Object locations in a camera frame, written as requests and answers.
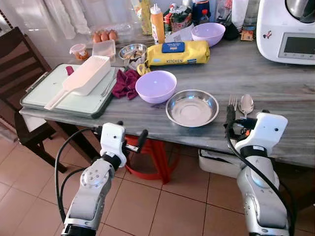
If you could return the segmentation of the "silver fork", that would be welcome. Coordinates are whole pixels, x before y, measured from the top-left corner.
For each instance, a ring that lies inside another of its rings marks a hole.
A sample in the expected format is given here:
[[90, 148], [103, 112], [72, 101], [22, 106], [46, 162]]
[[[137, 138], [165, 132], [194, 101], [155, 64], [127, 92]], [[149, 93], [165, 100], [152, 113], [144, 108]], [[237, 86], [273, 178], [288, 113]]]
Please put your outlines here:
[[235, 113], [238, 110], [238, 104], [238, 97], [234, 94], [231, 94], [228, 101], [228, 110], [232, 113]]

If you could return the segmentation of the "white kitchen appliance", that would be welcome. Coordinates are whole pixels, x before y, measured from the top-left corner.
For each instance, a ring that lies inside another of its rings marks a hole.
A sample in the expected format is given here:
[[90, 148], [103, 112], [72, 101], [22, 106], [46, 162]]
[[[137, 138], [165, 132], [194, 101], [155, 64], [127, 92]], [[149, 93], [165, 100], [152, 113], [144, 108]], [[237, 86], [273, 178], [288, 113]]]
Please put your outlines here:
[[270, 61], [315, 65], [315, 0], [260, 0], [256, 44]]

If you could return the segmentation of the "white plastic scoop container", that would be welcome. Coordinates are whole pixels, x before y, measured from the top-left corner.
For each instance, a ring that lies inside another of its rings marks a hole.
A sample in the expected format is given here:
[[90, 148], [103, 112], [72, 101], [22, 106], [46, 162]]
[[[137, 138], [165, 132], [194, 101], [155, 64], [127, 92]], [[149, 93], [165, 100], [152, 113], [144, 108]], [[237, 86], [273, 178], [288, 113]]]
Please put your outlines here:
[[69, 94], [87, 96], [111, 70], [109, 57], [90, 56], [82, 65], [74, 70], [62, 83], [61, 90], [50, 99], [44, 108], [51, 110], [55, 108]]

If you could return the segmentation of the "small orange box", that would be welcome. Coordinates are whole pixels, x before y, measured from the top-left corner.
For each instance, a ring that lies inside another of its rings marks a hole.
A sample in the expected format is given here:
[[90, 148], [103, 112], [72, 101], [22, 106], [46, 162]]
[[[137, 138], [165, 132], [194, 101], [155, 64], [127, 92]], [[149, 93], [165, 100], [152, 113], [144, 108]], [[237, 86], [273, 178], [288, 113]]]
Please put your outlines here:
[[241, 31], [241, 41], [254, 41], [255, 36], [255, 27], [243, 27]]

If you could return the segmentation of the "white storage box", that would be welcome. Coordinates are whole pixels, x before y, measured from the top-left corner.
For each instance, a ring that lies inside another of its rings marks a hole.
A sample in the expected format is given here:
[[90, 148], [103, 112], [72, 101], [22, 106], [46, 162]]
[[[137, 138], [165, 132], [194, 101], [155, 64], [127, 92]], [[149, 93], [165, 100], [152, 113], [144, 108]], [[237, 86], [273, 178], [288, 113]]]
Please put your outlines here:
[[199, 167], [203, 171], [236, 179], [245, 164], [234, 155], [198, 149]]

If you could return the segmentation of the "orange sauce bottle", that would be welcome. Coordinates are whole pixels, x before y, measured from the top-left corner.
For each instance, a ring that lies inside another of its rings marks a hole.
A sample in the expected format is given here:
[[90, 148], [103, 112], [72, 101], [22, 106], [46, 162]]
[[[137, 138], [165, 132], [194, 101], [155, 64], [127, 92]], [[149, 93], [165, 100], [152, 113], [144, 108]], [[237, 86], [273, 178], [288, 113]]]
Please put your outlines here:
[[162, 44], [166, 40], [166, 34], [164, 31], [164, 18], [160, 7], [155, 3], [150, 8], [151, 13], [151, 27], [152, 36], [155, 44]]

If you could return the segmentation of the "small pink lidded cup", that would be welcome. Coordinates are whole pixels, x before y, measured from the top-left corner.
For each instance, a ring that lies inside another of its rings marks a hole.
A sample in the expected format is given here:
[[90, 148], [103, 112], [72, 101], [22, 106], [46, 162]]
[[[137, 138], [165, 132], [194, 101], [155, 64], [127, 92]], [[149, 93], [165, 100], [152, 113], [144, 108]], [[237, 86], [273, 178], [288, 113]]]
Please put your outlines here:
[[75, 56], [76, 60], [86, 61], [90, 57], [90, 52], [87, 50], [87, 45], [83, 43], [72, 45], [69, 53]]

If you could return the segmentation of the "small steel bowl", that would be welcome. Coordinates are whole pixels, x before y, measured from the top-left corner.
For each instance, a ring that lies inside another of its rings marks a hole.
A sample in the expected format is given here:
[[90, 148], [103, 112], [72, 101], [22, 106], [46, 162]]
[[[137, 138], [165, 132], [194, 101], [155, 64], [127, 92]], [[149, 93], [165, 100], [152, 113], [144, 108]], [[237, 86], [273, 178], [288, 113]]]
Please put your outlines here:
[[147, 60], [148, 47], [144, 44], [130, 44], [119, 50], [118, 56], [123, 60], [125, 66], [135, 67], [145, 63]]

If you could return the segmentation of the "maroon cloth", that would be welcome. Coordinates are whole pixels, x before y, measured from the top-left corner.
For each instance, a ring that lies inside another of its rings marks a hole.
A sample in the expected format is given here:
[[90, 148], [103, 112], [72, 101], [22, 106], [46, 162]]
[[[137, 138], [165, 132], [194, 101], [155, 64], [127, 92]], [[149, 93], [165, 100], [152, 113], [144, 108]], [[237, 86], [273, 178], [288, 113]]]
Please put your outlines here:
[[136, 70], [128, 69], [126, 72], [117, 70], [116, 83], [112, 88], [112, 95], [118, 99], [127, 97], [128, 100], [139, 96], [135, 89], [136, 82], [139, 78], [140, 75]]

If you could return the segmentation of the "dark wooden chair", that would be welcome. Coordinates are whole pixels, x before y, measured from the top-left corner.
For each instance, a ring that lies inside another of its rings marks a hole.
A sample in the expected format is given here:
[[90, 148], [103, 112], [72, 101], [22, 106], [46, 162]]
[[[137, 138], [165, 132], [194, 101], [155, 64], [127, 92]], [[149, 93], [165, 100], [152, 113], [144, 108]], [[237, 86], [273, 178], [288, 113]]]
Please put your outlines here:
[[56, 160], [43, 142], [52, 139], [56, 131], [44, 119], [20, 114], [20, 100], [27, 88], [50, 70], [37, 54], [18, 28], [0, 36], [0, 124], [13, 132], [22, 146], [54, 166]]

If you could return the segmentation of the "clear plastic container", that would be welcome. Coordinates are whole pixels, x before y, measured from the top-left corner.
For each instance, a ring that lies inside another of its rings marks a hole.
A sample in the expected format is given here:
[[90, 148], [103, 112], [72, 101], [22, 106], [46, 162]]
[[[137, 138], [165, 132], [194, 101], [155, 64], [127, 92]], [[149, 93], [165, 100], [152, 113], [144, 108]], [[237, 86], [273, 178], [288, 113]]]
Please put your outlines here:
[[115, 60], [116, 47], [114, 40], [106, 40], [93, 43], [92, 56], [109, 57], [110, 61]]

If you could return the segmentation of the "lilac plastic bowl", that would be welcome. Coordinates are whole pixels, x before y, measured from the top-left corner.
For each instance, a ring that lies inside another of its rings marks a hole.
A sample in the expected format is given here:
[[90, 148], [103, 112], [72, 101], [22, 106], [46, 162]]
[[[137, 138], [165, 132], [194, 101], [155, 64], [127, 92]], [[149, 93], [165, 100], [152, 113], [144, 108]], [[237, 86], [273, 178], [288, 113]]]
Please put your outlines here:
[[226, 27], [220, 23], [202, 23], [196, 25], [191, 30], [194, 41], [207, 41], [212, 47], [222, 40]]
[[171, 72], [153, 70], [137, 80], [135, 90], [147, 103], [159, 104], [173, 96], [176, 84], [176, 77]]

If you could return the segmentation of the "yellow green food packet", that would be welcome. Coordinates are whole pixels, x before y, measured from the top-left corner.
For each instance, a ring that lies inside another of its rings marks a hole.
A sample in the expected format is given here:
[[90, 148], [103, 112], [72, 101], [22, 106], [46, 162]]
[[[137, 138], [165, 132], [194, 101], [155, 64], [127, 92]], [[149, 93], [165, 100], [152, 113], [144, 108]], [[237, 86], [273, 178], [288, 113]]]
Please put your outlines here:
[[142, 34], [151, 35], [151, 0], [130, 0], [130, 2]]

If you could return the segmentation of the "small black pouch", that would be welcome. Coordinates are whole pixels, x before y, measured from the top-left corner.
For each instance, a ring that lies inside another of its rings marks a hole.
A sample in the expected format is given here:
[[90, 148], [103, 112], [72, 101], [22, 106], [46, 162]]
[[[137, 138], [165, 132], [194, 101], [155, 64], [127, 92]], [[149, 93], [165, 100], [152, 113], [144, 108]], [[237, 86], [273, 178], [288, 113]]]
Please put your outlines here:
[[241, 38], [241, 33], [234, 25], [234, 23], [226, 23], [224, 26], [225, 32], [223, 33], [223, 40], [232, 41]]

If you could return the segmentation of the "steel cutlery piece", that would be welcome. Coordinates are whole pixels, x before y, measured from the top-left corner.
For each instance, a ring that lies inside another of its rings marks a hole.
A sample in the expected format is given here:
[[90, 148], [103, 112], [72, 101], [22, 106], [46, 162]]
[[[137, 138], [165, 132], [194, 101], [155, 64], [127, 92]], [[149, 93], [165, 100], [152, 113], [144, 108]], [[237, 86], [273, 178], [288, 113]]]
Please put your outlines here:
[[103, 92], [101, 93], [101, 97], [107, 97], [107, 95], [111, 92], [113, 86], [116, 83], [117, 72], [119, 72], [118, 67], [114, 67], [112, 72], [110, 72], [112, 78], [108, 80], [108, 84], [106, 85]]

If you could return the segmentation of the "colourful snack packet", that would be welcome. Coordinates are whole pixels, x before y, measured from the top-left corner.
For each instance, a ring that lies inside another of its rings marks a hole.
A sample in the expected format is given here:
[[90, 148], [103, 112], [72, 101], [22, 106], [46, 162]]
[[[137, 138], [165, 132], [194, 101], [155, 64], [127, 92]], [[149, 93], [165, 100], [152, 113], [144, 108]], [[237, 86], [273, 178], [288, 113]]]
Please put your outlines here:
[[192, 9], [189, 6], [171, 3], [163, 15], [165, 33], [175, 33], [192, 24]]

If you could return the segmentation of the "silver spoon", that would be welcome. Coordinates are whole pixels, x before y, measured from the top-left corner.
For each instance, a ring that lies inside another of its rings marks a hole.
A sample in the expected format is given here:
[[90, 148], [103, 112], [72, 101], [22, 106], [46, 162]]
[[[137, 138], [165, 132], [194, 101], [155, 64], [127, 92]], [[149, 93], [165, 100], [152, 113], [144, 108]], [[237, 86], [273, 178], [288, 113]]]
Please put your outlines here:
[[243, 113], [244, 118], [247, 118], [253, 109], [254, 103], [252, 96], [250, 94], [244, 94], [239, 101], [239, 110]]

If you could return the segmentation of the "white plastic bottle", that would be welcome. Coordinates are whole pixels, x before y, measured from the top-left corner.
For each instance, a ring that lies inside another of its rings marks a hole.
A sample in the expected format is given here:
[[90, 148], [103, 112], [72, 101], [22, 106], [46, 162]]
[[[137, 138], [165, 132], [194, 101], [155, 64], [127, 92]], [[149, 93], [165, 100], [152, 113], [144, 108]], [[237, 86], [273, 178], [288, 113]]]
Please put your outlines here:
[[232, 0], [231, 22], [238, 31], [242, 30], [249, 0]]

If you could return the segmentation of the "yellow kitchen towel pack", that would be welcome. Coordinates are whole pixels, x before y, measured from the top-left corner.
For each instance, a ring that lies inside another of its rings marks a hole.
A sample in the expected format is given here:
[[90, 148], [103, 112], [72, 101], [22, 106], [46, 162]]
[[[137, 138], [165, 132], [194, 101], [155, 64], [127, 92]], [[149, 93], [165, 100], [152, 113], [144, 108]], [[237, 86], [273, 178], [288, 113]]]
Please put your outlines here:
[[150, 46], [148, 66], [207, 63], [210, 47], [207, 41], [173, 41]]

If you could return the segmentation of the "red plastic stool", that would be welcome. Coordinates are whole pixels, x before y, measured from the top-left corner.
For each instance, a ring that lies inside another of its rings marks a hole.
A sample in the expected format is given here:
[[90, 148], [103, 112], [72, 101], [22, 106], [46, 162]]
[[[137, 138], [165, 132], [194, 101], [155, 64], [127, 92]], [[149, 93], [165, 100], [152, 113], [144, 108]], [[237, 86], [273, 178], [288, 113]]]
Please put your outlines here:
[[[130, 164], [133, 156], [150, 157], [153, 165], [155, 166], [155, 173], [144, 173], [135, 170]], [[167, 155], [166, 145], [164, 141], [147, 139], [144, 143], [143, 149], [140, 153], [132, 152], [132, 155], [127, 158], [125, 169], [131, 173], [131, 175], [137, 176], [139, 179], [144, 180], [161, 180], [162, 184], [167, 184], [171, 181], [171, 176], [181, 160], [180, 149], [175, 148], [175, 159], [173, 162]]]

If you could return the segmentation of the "yellow handled scissors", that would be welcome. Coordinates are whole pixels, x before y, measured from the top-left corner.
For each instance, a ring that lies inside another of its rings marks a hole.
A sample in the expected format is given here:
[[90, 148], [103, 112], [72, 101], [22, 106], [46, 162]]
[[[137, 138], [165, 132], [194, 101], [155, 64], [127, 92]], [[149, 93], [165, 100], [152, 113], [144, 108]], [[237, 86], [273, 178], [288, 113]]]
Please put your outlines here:
[[151, 72], [150, 67], [146, 63], [138, 64], [136, 71], [140, 76], [144, 76], [145, 74]]

